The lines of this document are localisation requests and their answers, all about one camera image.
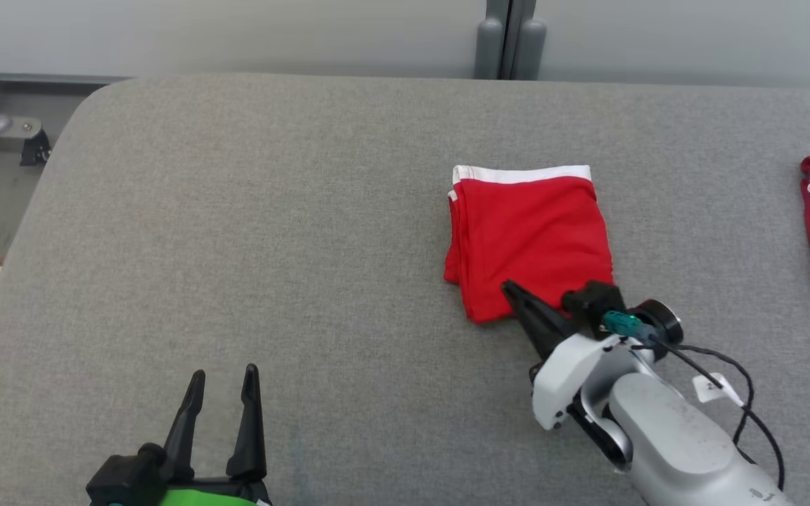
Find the black cable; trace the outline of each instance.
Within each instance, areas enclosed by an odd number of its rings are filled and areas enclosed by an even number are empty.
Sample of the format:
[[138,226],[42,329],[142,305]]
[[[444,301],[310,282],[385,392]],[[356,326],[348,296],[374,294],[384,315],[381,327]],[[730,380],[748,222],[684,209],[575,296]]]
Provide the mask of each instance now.
[[[746,371],[745,368],[742,365],[740,365],[739,362],[733,360],[732,358],[729,358],[729,356],[724,355],[719,351],[714,351],[713,349],[700,348],[699,346],[682,345],[682,344],[676,345],[676,348],[684,351],[703,353],[703,355],[710,355],[713,356],[714,358],[717,358],[718,360],[727,362],[727,364],[734,366],[734,368],[736,368],[736,370],[740,372],[742,377],[745,378],[746,385],[747,387],[749,387],[749,397],[746,400],[745,406],[750,410],[752,409],[752,404],[755,402],[755,385],[752,383],[752,377],[751,375],[749,375],[749,372]],[[736,432],[733,433],[733,445],[740,444],[740,436],[743,435],[743,429],[745,429],[745,420],[747,419],[747,417],[749,417],[749,413],[746,413],[745,410],[743,410],[742,417],[740,417],[739,425],[736,426]]]
[[[717,381],[717,378],[714,378],[710,372],[702,368],[701,365],[698,365],[695,360],[686,356],[684,352],[679,351],[668,343],[659,342],[659,340],[655,340],[655,343],[658,344],[658,346],[662,346],[662,348],[668,350],[668,352],[671,352],[672,355],[675,355],[677,358],[686,362],[691,368],[697,370],[698,374],[706,377],[711,384],[716,385],[716,387],[720,388],[721,390],[724,390],[724,386],[720,381]],[[762,422],[761,419],[759,419],[759,417],[752,412],[752,408],[743,406],[742,411],[748,415],[748,417],[751,417],[752,421],[755,422],[755,425],[757,425],[758,428],[761,429],[761,432],[764,433],[764,436],[768,439],[769,444],[771,444],[771,449],[774,450],[774,455],[777,457],[777,488],[783,490],[783,486],[785,484],[785,465],[783,464],[783,452],[780,451],[780,446],[777,444],[777,439],[774,439],[774,435],[771,434],[771,430],[768,429],[768,426],[765,425],[764,422]]]

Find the gray table surface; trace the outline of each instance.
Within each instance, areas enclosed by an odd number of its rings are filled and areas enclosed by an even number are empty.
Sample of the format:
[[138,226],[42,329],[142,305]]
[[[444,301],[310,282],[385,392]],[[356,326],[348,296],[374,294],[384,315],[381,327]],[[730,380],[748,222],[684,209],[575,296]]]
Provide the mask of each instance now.
[[[745,364],[810,504],[810,91],[203,74],[106,87],[65,128],[0,278],[0,505],[84,504],[208,372],[193,465],[262,375],[283,504],[638,505],[534,352],[442,280],[454,164],[590,164],[617,282]],[[714,370],[733,372],[716,363]],[[659,364],[690,393],[693,372]],[[730,403],[703,408],[730,429]],[[743,445],[775,473],[755,428]]]

